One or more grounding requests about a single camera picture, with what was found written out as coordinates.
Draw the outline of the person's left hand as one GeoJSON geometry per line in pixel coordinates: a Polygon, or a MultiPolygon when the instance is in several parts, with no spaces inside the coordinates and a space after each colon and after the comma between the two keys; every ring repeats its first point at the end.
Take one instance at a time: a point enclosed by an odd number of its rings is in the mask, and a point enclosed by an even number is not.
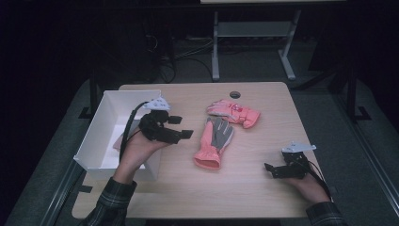
{"type": "Polygon", "coordinates": [[[140,166],[155,152],[167,146],[168,143],[165,142],[148,140],[139,129],[135,129],[134,135],[127,142],[113,180],[121,184],[131,184],[140,166]]]}

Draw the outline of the pink ski glove with print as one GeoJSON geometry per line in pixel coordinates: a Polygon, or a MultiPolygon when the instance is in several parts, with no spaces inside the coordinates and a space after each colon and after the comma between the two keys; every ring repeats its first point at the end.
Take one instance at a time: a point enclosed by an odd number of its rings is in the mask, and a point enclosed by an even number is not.
{"type": "Polygon", "coordinates": [[[245,129],[253,127],[261,116],[260,111],[229,100],[211,103],[206,112],[209,115],[221,117],[225,121],[241,124],[245,129]]]}

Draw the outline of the aluminium rail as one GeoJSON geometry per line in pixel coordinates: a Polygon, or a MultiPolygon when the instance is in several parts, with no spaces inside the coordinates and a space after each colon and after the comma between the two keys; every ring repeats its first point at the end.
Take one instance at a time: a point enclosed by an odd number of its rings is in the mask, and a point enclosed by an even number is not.
{"type": "Polygon", "coordinates": [[[74,160],[71,161],[65,174],[56,187],[56,191],[52,196],[50,204],[40,221],[40,226],[55,226],[56,220],[61,213],[65,202],[83,171],[83,168],[78,163],[74,160]]]}
{"type": "Polygon", "coordinates": [[[386,199],[388,200],[393,212],[399,218],[399,188],[397,188],[384,168],[382,162],[377,158],[375,149],[372,147],[370,139],[367,138],[361,127],[360,121],[372,121],[373,118],[367,112],[364,106],[355,106],[354,110],[349,109],[349,102],[338,94],[333,95],[334,102],[340,108],[345,122],[354,134],[359,146],[363,150],[365,159],[375,175],[386,199]]]}

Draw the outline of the pink ski glove gray palm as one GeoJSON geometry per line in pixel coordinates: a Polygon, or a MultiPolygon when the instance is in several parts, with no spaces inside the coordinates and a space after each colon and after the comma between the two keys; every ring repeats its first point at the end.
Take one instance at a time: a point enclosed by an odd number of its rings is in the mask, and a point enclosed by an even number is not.
{"type": "Polygon", "coordinates": [[[194,163],[204,169],[219,170],[221,157],[231,143],[233,127],[221,118],[208,118],[200,139],[200,148],[194,154],[194,163]]]}

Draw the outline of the gray metal table frame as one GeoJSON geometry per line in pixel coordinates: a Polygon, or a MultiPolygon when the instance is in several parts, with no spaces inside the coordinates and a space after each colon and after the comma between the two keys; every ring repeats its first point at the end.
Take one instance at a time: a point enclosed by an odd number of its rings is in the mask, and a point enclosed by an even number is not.
{"type": "Polygon", "coordinates": [[[285,45],[278,50],[279,59],[289,80],[295,80],[295,73],[288,54],[295,36],[301,10],[297,9],[291,21],[281,22],[220,22],[218,12],[214,14],[212,79],[220,79],[218,41],[220,38],[285,38],[285,45]]]}

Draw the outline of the white box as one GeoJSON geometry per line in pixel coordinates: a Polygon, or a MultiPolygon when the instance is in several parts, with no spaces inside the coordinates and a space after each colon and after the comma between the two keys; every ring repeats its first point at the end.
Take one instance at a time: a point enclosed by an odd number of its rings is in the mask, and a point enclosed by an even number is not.
{"type": "Polygon", "coordinates": [[[161,97],[160,90],[107,90],[74,160],[94,180],[108,180],[120,162],[115,142],[131,112],[141,103],[161,97]]]}

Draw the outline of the black metal stand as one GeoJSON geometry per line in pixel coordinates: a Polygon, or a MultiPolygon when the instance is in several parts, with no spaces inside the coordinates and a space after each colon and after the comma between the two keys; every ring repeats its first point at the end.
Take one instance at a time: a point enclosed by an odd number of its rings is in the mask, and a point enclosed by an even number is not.
{"type": "Polygon", "coordinates": [[[85,106],[81,110],[79,119],[93,119],[99,105],[99,91],[97,73],[92,71],[89,77],[89,106],[85,106]]]}
{"type": "Polygon", "coordinates": [[[348,64],[338,64],[333,69],[333,79],[328,85],[331,93],[338,94],[345,90],[345,112],[352,122],[370,121],[372,118],[364,106],[356,104],[357,99],[357,73],[348,64]]]}

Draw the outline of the person's right hand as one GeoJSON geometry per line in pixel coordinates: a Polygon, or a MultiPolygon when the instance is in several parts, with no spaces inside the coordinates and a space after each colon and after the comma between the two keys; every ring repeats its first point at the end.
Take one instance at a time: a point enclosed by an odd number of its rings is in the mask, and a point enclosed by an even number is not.
{"type": "Polygon", "coordinates": [[[318,184],[312,175],[307,174],[303,179],[288,178],[285,179],[285,182],[295,187],[310,204],[330,202],[330,198],[326,191],[318,184]]]}

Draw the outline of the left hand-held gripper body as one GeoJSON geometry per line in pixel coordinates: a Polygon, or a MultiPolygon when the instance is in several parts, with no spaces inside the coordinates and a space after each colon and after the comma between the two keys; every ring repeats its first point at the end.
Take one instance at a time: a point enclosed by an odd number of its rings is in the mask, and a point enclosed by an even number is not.
{"type": "Polygon", "coordinates": [[[149,109],[150,112],[145,114],[139,123],[139,129],[148,140],[157,140],[168,144],[177,144],[181,138],[181,132],[165,127],[168,123],[170,105],[162,97],[144,102],[141,107],[149,109]]]}

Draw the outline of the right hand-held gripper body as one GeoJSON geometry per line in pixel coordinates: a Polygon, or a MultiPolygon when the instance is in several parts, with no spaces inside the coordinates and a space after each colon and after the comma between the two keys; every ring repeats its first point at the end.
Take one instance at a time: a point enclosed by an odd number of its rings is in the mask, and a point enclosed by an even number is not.
{"type": "Polygon", "coordinates": [[[288,146],[281,149],[286,165],[279,167],[278,172],[284,173],[284,178],[303,179],[311,170],[310,162],[304,152],[315,149],[315,145],[292,141],[288,146]]]}

